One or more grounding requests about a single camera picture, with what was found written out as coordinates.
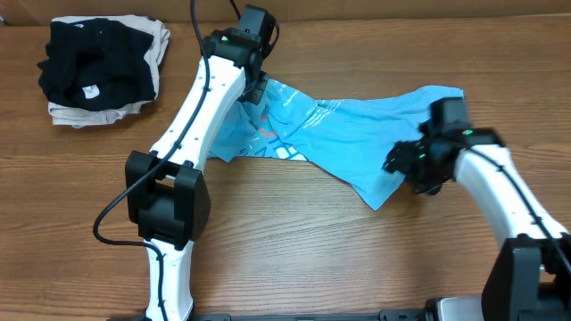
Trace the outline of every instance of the black bracket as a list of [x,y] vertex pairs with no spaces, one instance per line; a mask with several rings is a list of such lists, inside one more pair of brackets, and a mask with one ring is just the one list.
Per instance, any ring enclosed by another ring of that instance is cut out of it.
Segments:
[[378,321],[378,314],[332,314],[298,316],[231,317],[230,315],[197,315],[192,321]]
[[238,29],[214,30],[203,40],[207,57],[216,55],[244,67],[246,88],[240,102],[260,103],[269,80],[261,65],[273,49],[269,41],[275,27],[276,19],[268,11],[247,5]]
[[381,310],[380,321],[433,321],[426,319],[424,309],[387,309]]
[[[559,246],[571,257],[571,237],[563,235]],[[545,240],[527,235],[507,239],[482,292],[485,321],[570,320],[571,282],[559,259],[548,255]],[[540,266],[555,274],[550,283],[540,283]]]
[[[133,151],[125,164],[127,187],[159,161],[154,155]],[[174,177],[174,186],[157,182],[166,176]],[[139,236],[172,243],[177,250],[200,237],[211,211],[203,173],[189,161],[183,165],[167,162],[155,177],[136,188],[127,202],[129,219],[138,224]]]

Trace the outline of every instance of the blue cloth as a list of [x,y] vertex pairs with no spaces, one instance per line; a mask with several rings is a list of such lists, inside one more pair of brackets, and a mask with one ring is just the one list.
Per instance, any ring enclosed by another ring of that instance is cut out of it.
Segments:
[[430,103],[461,96],[458,88],[424,86],[384,99],[316,101],[270,80],[260,104],[232,106],[210,156],[311,161],[350,183],[378,210],[404,180],[382,169],[394,143],[421,137],[418,124],[428,120]]

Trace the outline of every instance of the folded clothes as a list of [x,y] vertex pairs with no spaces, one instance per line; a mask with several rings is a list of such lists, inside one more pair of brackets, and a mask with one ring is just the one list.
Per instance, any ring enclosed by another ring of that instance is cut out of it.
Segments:
[[270,80],[260,104],[232,106],[210,156],[311,161],[351,184],[378,210],[404,180],[382,169],[394,143],[421,137],[418,124],[428,120],[430,103],[461,96],[458,88],[424,86],[384,99],[314,100]]
[[[157,98],[170,37],[162,22],[135,15],[72,16],[55,18],[51,30],[50,59],[38,67],[55,125],[112,124]],[[78,62],[76,69],[72,62]]]

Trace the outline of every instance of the white clothing tag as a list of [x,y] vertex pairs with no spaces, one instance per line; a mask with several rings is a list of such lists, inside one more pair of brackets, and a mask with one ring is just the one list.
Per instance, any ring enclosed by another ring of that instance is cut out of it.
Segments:
[[97,85],[87,86],[81,89],[83,89],[86,99],[95,98],[99,95],[99,87],[97,87]]

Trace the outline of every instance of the black motor joint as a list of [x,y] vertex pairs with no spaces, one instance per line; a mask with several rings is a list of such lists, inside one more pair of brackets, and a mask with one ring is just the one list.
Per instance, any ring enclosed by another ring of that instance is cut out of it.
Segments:
[[203,40],[208,58],[216,55],[233,61],[238,68],[244,67],[246,89],[241,102],[260,103],[269,80],[261,65],[273,49],[269,41],[275,27],[276,19],[268,11],[247,5],[237,29],[214,30]]
[[[125,164],[127,187],[158,162],[156,152],[133,151]],[[165,177],[173,177],[174,186],[162,184]],[[171,243],[178,251],[201,236],[211,212],[203,173],[193,169],[190,161],[182,165],[167,162],[155,177],[138,185],[127,202],[128,217],[138,225],[139,236]]]
[[453,178],[459,151],[476,144],[503,142],[489,128],[472,128],[462,97],[443,98],[430,104],[430,119],[420,124],[417,141],[400,141],[388,153],[383,169],[405,176],[414,193],[437,194]]

